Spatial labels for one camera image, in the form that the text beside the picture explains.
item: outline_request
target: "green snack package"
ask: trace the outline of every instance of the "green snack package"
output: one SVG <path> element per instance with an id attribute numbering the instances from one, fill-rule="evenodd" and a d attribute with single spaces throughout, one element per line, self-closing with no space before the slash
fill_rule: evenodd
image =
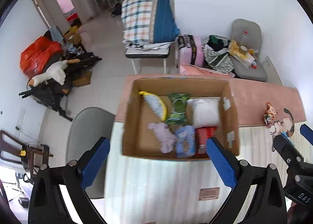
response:
<path id="1" fill-rule="evenodd" d="M 170 93 L 168 97 L 172 102 L 172 113 L 168 116 L 165 122 L 167 124 L 187 124 L 185 109 L 190 94 Z"/>

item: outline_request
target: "pink plush toy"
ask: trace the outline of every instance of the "pink plush toy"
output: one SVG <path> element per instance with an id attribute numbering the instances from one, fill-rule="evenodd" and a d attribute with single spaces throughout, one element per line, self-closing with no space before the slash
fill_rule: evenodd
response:
<path id="1" fill-rule="evenodd" d="M 165 123 L 150 123 L 148 129 L 153 129 L 157 139 L 162 143 L 161 152 L 169 153 L 173 150 L 177 137 L 170 131 Z"/>

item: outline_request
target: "black bag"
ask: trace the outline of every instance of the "black bag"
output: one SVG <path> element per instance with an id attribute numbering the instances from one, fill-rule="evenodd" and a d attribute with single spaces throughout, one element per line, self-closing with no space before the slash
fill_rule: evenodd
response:
<path id="1" fill-rule="evenodd" d="M 114 5 L 114 8 L 111 12 L 111 17 L 115 17 L 117 15 L 122 15 L 122 3 L 117 3 Z"/>

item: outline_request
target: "striped tabletop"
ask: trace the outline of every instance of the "striped tabletop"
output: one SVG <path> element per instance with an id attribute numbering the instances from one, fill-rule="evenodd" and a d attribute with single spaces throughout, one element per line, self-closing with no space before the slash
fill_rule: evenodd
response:
<path id="1" fill-rule="evenodd" d="M 292 141 L 304 160 L 309 159 L 311 145 L 295 124 Z M 225 187 L 211 161 L 163 161 L 121 155 L 122 122 L 115 122 L 105 178 L 104 219 L 110 224 L 157 224 L 209 222 L 230 192 Z M 240 156 L 253 166 L 266 167 L 274 163 L 283 185 L 287 179 L 287 164 L 277 152 L 272 152 L 272 137 L 265 126 L 239 128 Z M 200 189 L 220 187 L 219 198 L 198 201 Z M 241 212 L 245 216 L 255 186 L 251 187 Z"/>

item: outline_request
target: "red package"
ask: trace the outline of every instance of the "red package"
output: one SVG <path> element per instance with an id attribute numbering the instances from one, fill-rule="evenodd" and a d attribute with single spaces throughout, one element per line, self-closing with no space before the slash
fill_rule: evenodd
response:
<path id="1" fill-rule="evenodd" d="M 56 52 L 63 52 L 58 42 L 39 37 L 21 53 L 20 67 L 23 73 L 29 79 L 41 74 L 49 58 Z"/>
<path id="2" fill-rule="evenodd" d="M 214 131 L 216 130 L 216 127 L 205 127 L 205 128 L 198 128 L 196 129 L 196 138 L 198 140 L 198 151 L 196 153 L 197 155 L 203 155 L 206 154 L 206 144 L 207 140 L 214 136 Z"/>

